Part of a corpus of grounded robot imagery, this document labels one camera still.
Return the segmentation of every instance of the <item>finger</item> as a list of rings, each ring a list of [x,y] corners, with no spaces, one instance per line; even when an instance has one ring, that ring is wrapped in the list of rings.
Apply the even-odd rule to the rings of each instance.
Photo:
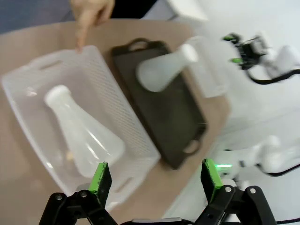
[[[83,10],[78,19],[78,31],[77,31],[77,48],[81,52],[85,45],[89,28],[94,23],[97,17],[97,11],[95,9]]]
[[[115,4],[115,0],[109,0],[107,2],[105,7],[103,8],[101,14],[99,15],[97,24],[101,24],[101,23],[107,21],[111,17],[113,8],[114,8],[114,4]]]

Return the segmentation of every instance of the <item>green gripper pad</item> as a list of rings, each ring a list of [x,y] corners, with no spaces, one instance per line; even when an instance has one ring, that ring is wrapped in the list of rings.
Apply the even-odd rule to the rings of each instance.
[[[208,203],[212,202],[223,183],[214,162],[210,158],[202,162],[201,183]]]

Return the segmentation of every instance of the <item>green light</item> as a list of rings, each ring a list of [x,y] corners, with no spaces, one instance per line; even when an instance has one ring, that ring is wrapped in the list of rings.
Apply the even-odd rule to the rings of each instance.
[[[216,168],[229,168],[232,167],[232,164],[220,164],[220,165],[215,165]]]

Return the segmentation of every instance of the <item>black tray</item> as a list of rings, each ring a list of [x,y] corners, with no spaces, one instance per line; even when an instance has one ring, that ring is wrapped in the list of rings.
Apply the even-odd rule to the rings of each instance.
[[[138,82],[137,65],[147,59],[168,54],[164,42],[150,42],[138,38],[128,45],[112,49],[112,58],[123,81],[119,84],[129,92],[132,108],[160,151],[162,158],[178,169],[184,159],[196,153],[183,150],[192,140],[199,140],[206,130],[206,122],[199,111],[182,74],[162,92],[150,92]]]

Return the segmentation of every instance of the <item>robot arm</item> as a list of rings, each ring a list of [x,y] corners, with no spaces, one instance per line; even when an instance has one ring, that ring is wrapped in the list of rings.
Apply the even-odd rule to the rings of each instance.
[[[277,53],[263,33],[246,42],[242,42],[241,37],[234,33],[225,36],[223,40],[233,43],[238,49],[241,58],[232,59],[232,62],[238,63],[247,76],[257,84],[272,84],[300,74],[300,54],[297,49],[287,45]],[[271,79],[254,78],[249,69],[256,65],[264,67]]]

